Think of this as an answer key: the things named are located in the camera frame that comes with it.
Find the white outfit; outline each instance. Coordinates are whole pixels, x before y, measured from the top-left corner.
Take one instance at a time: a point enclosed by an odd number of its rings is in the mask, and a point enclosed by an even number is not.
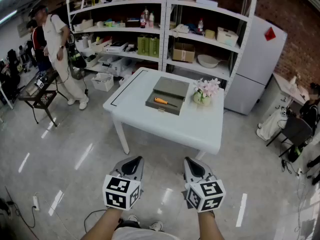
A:
[[[72,77],[70,67],[68,66],[68,53],[66,48],[63,48],[63,59],[60,61],[57,59],[62,41],[61,29],[64,26],[66,26],[66,24],[58,15],[51,14],[47,16],[46,22],[42,25],[44,39],[47,42],[49,59],[53,68],[59,73],[61,81],[63,82],[62,86],[64,85],[67,94],[69,94],[72,99],[79,100],[80,103],[87,103],[89,98]]]
[[[179,240],[174,235],[135,227],[120,227],[112,236],[112,240]]]
[[[256,134],[264,141],[268,141],[277,131],[285,128],[287,120],[288,117],[281,115],[279,108],[267,118],[261,125],[261,129],[256,130]]]

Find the shelf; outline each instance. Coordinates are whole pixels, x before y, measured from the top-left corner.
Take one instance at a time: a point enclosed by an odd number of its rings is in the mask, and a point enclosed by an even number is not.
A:
[[[189,7],[196,7],[196,8],[201,8],[201,9],[205,9],[205,10],[210,10],[210,11],[214,11],[217,13],[221,13],[221,14],[225,14],[225,15],[229,15],[231,17],[240,19],[242,21],[247,22],[249,20],[248,17],[240,14],[240,13],[235,13],[233,11],[227,10],[227,9],[223,9],[217,6],[210,6],[207,4],[203,4],[203,3],[198,3],[198,2],[191,2],[191,1],[184,1],[184,0],[171,0],[170,1],[172,5],[179,5],[179,6],[189,6]]]
[[[180,32],[176,32],[176,31],[173,31],[173,30],[169,31],[169,35],[173,36],[175,38],[185,38],[185,39],[195,40],[195,41],[202,42],[202,43],[207,43],[207,44],[210,44],[210,45],[213,45],[213,46],[217,46],[217,47],[221,47],[221,48],[227,49],[227,50],[235,52],[235,53],[239,53],[240,52],[240,47],[239,47],[239,45],[237,43],[236,43],[235,47],[232,47],[230,45],[218,42],[216,40],[216,38],[209,39],[209,38],[206,38],[206,37],[204,37],[202,35],[199,35],[199,34],[180,33]]]
[[[228,63],[226,61],[220,62],[214,68],[207,68],[207,67],[201,66],[197,62],[197,58],[194,58],[193,63],[176,61],[176,60],[172,60],[171,58],[168,58],[166,60],[166,63],[173,65],[173,66],[181,67],[181,68],[184,68],[187,70],[191,70],[194,72],[198,72],[198,73],[210,75],[210,76],[213,76],[216,78],[224,79],[227,81],[230,79],[229,67],[228,67]]]
[[[70,12],[70,15],[94,10],[94,9],[99,9],[103,7],[109,7],[109,6],[122,6],[122,5],[134,5],[134,4],[161,4],[162,0],[125,0],[125,1],[118,1],[118,2],[109,2],[109,3],[101,3],[101,4],[96,4],[95,6],[90,6],[86,7],[83,9],[79,10],[74,10]]]
[[[127,52],[127,51],[122,51],[122,52],[108,52],[108,51],[102,51],[102,52],[95,52],[91,48],[86,48],[83,50],[79,50],[81,53],[97,53],[97,54],[108,54],[108,55],[114,55],[114,56],[121,56],[121,57],[129,57],[129,58],[134,58],[134,59],[139,59],[139,60],[145,60],[145,61],[151,61],[151,62],[160,62],[159,58],[156,57],[151,57],[151,56],[145,56],[145,55],[139,55],[136,52]]]
[[[82,31],[73,31],[74,34],[80,33],[90,33],[90,32],[138,32],[138,33],[149,33],[149,34],[158,34],[160,35],[159,27],[98,27],[92,26]]]

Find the tiled floor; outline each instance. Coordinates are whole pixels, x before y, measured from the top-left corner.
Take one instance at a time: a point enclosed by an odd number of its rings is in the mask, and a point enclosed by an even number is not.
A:
[[[34,213],[34,232],[41,240],[73,239],[49,204],[56,205],[55,211],[65,227],[80,239],[85,233],[86,216],[104,209],[105,175],[118,161],[127,158],[111,117],[102,107],[117,87],[109,92],[95,90],[91,77],[85,78],[90,98],[86,110],[80,111],[77,104],[68,106],[61,96],[50,105],[57,128],[52,127],[43,110],[36,110],[37,125],[32,110],[22,101],[15,103],[14,110],[5,107],[1,110],[4,114],[0,112],[4,119],[0,124],[0,197],[8,198],[5,185],[31,224],[32,196],[39,192],[40,211]],[[303,194],[306,199],[299,213],[299,239],[311,239],[314,229],[319,228],[319,186],[311,187],[309,179],[299,180],[294,174],[282,172],[279,141],[266,147],[255,134],[257,123],[253,114],[243,116],[227,111],[218,155],[203,158],[227,191],[222,207],[215,212],[218,226],[225,239],[230,240],[295,240],[298,195]],[[130,156],[143,156],[145,165],[144,193],[132,211],[123,215],[136,214],[143,226],[161,220],[166,232],[183,240],[197,240],[197,213],[187,209],[181,191],[183,158],[194,158],[198,151],[127,125],[124,132]],[[308,160],[319,154],[318,145],[308,146],[294,163],[295,170],[305,170]],[[243,221],[236,227],[244,194],[247,200]],[[87,228],[101,214],[92,215]],[[21,218],[14,215],[9,224],[18,238],[33,239]]]

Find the power strip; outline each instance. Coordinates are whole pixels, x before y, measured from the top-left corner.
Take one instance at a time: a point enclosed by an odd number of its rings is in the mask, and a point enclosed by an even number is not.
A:
[[[34,195],[32,198],[33,198],[33,204],[35,206],[34,210],[35,211],[40,211],[38,197],[36,195]]]

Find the black chair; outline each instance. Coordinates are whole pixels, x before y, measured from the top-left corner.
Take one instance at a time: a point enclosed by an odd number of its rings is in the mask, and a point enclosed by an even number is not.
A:
[[[313,136],[313,131],[310,125],[303,119],[291,116],[288,118],[284,129],[277,133],[266,146],[268,147],[280,134],[285,136],[285,139],[281,143],[289,139],[293,145],[298,147]],[[279,157],[282,157],[286,152],[288,152],[292,146],[279,155]]]

